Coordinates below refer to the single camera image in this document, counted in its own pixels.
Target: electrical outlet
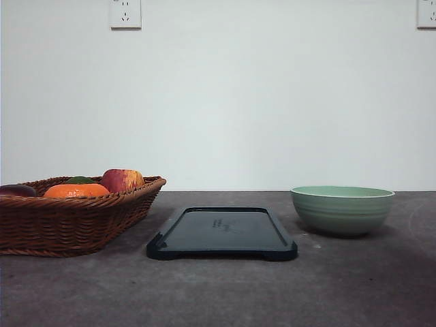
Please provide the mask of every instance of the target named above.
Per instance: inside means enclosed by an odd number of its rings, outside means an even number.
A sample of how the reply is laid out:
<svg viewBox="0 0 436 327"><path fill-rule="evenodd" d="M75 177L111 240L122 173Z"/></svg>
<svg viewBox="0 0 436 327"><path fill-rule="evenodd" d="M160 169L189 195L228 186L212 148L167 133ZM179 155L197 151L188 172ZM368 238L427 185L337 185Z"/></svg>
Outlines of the electrical outlet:
<svg viewBox="0 0 436 327"><path fill-rule="evenodd" d="M417 27L419 29L436 29L436 0L417 1Z"/></svg>
<svg viewBox="0 0 436 327"><path fill-rule="evenodd" d="M110 27L112 29L140 29L141 0L110 0Z"/></svg>

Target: ceramic bowl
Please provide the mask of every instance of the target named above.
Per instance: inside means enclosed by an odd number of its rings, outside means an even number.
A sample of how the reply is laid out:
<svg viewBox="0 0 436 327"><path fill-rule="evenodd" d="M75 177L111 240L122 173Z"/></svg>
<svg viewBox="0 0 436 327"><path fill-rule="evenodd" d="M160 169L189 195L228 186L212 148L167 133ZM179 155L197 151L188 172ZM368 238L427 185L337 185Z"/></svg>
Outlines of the ceramic bowl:
<svg viewBox="0 0 436 327"><path fill-rule="evenodd" d="M382 225L395 195L384 189L344 186L296 187L291 194L307 225L344 236L366 234Z"/></svg>

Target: table surface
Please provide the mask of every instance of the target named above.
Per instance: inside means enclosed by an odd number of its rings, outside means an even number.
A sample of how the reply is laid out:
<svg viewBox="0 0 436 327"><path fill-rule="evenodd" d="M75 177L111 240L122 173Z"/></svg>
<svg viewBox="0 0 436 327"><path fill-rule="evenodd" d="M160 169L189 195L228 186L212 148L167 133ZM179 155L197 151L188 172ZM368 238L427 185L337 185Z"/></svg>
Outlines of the table surface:
<svg viewBox="0 0 436 327"><path fill-rule="evenodd" d="M288 262L152 260L184 206L267 206L298 244ZM436 192L400 192L359 238L316 234L288 192L161 192L146 219L93 255L1 256L2 326L436 326Z"/></svg>

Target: brown wicker basket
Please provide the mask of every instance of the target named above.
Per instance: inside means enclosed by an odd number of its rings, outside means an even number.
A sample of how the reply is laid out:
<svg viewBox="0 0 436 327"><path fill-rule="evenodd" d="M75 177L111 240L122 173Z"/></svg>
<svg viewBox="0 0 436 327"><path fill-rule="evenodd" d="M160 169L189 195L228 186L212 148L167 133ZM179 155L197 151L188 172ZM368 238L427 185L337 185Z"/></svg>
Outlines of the brown wicker basket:
<svg viewBox="0 0 436 327"><path fill-rule="evenodd" d="M145 218L166 184L161 177L145 177L144 186L107 196L40 197L69 178L23 183L36 189L36 198L0 196L0 254L73 257L95 253Z"/></svg>

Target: plastic tray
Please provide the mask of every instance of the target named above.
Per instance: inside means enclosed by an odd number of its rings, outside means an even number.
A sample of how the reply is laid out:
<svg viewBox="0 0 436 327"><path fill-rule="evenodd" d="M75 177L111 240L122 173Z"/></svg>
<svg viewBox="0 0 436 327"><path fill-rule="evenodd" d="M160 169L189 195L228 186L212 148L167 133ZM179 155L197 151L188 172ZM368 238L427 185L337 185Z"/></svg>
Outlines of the plastic tray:
<svg viewBox="0 0 436 327"><path fill-rule="evenodd" d="M267 208L191 207L177 211L146 246L158 260L198 255L255 255L291 260L297 245Z"/></svg>

